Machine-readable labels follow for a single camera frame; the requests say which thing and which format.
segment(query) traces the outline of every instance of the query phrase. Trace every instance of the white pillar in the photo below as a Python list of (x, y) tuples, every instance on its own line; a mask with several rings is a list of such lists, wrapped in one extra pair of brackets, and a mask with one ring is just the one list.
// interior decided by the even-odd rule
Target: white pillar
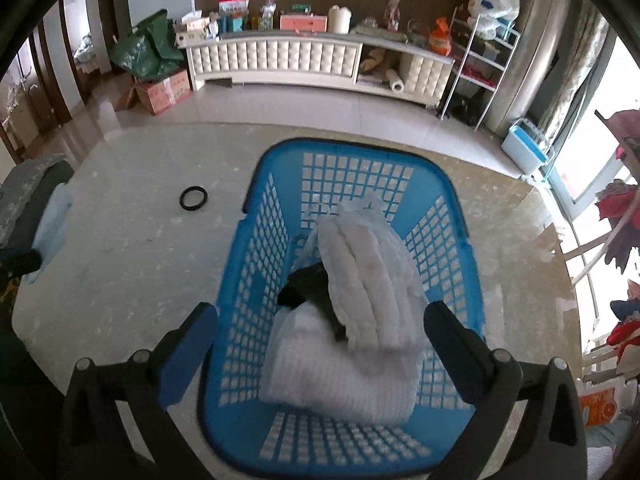
[(74, 73), (69, 65), (66, 56), (66, 46), (63, 39), (62, 22), (60, 21), (60, 8), (56, 2), (53, 7), (44, 15), (44, 33), (47, 38), (47, 48), (49, 49), (49, 57), (53, 73), (58, 81), (60, 92), (65, 100), (66, 107), (72, 117), (84, 107), (82, 97)]
[(111, 63), (109, 62), (107, 46), (104, 43), (98, 0), (85, 0), (85, 2), (86, 15), (89, 19), (89, 29), (91, 30), (91, 39), (94, 41), (95, 60), (98, 63), (100, 73), (106, 74), (107, 72), (111, 72)]

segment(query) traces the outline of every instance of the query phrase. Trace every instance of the black rubber ring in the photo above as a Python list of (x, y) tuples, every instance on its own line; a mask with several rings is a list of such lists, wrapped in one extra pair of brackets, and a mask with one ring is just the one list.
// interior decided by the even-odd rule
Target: black rubber ring
[[(202, 200), (198, 202), (196, 205), (184, 205), (184, 197), (186, 197), (191, 191), (201, 192)], [(187, 189), (185, 189), (180, 195), (180, 207), (187, 211), (197, 211), (207, 203), (207, 198), (209, 198), (209, 195), (207, 194), (207, 190), (204, 189), (202, 186), (190, 186)]]

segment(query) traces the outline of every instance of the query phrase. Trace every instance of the metal shelf rack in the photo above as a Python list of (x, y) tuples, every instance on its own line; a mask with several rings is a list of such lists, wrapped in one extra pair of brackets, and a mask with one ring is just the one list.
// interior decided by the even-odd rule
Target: metal shelf rack
[[(500, 88), (500, 83), (502, 83), (502, 80), (504, 78), (504, 75), (507, 73), (507, 70), (509, 69), (509, 65), (511, 63), (511, 59), (513, 58), (513, 53), (516, 51), (516, 48), (518, 47), (518, 43), (520, 42), (520, 33), (517, 32), (516, 30), (513, 30), (511, 27), (507, 27), (506, 28), (506, 33), (504, 35), (504, 39), (501, 38), (494, 38), (493, 40), (487, 40), (487, 41), (493, 41), (494, 43), (497, 43), (499, 46), (504, 47), (506, 49), (509, 50), (509, 56), (507, 58), (507, 62), (504, 65), (501, 65), (497, 62), (495, 62), (492, 59), (488, 59), (485, 56), (482, 56), (481, 54), (478, 54), (477, 52), (474, 52), (473, 50), (471, 50), (471, 45), (473, 43), (474, 38), (476, 37), (476, 30), (478, 29), (478, 20), (476, 20), (476, 22), (474, 23), (473, 27), (471, 25), (469, 25), (467, 22), (463, 21), (463, 20), (458, 20), (456, 19), (456, 13), (458, 12), (458, 10), (454, 10), (453, 12), (453, 17), (451, 18), (451, 28), (453, 28), (455, 25), (462, 25), (463, 27), (468, 28), (469, 30), (471, 30), (471, 34), (469, 35), (469, 41), (466, 44), (466, 46), (463, 46), (460, 43), (457, 43), (455, 41), (452, 41), (453, 47), (457, 48), (459, 50), (463, 50), (464, 54), (462, 56), (462, 60), (460, 60), (460, 65), (457, 66), (457, 64), (454, 64), (453, 69), (452, 69), (452, 73), (456, 75), (454, 81), (453, 81), (453, 85), (451, 86), (451, 89), (449, 91), (449, 95), (447, 96), (447, 100), (444, 103), (444, 107), (442, 108), (442, 111), (440, 113), (440, 119), (442, 120), (444, 118), (444, 115), (447, 111), (447, 108), (449, 107), (449, 102), (451, 101), (451, 97), (453, 96), (453, 92), (455, 92), (456, 90), (456, 86), (458, 84), (458, 81), (460, 81), (461, 79), (464, 81), (469, 81), (470, 83), (473, 83), (481, 88), (484, 88), (485, 90), (488, 90), (489, 92), (491, 92), (491, 97), (489, 97), (489, 101), (487, 102), (486, 106), (484, 107), (484, 110), (482, 111), (482, 114), (480, 115), (480, 118), (478, 119), (478, 122), (476, 123), (476, 127), (474, 128), (474, 130), (477, 130), (480, 126), (480, 124), (482, 123), (482, 120), (484, 120), (484, 116), (486, 115), (487, 111), (489, 110), (489, 107), (491, 106), (492, 102), (494, 101), (495, 98), (495, 93), (498, 91), (498, 88)], [(507, 38), (509, 38), (510, 36), (514, 37), (513, 43), (510, 43), (509, 41), (507, 41)], [(492, 66), (493, 68), (497, 69), (500, 71), (500, 76), (498, 78), (497, 83), (495, 84), (495, 86), (491, 86), (489, 84), (487, 84), (484, 81), (480, 81), (479, 79), (473, 78), (471, 76), (468, 76), (466, 74), (463, 73), (463, 68), (465, 67), (465, 63), (466, 60), (469, 57), (475, 58), (475, 59), (479, 59), (482, 62), (487, 63), (488, 65)]]

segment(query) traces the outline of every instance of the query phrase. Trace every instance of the red cardboard box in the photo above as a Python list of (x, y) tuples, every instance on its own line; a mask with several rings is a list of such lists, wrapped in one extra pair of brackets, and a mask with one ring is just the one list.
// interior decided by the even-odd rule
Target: red cardboard box
[(189, 75), (183, 69), (157, 83), (137, 83), (136, 92), (149, 113), (158, 115), (191, 95)]

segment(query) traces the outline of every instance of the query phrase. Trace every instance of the pink box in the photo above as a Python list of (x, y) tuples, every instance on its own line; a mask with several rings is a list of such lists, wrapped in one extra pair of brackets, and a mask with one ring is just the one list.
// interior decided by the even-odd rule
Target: pink box
[(308, 14), (282, 14), (280, 30), (303, 30), (305, 32), (326, 32), (326, 16)]

